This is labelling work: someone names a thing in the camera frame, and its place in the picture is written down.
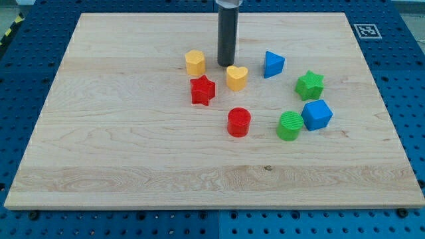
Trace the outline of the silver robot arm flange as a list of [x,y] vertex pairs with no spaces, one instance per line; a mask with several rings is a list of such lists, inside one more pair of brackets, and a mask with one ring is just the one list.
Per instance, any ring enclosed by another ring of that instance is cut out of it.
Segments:
[[221,7],[231,9],[241,6],[243,0],[215,0],[215,2]]

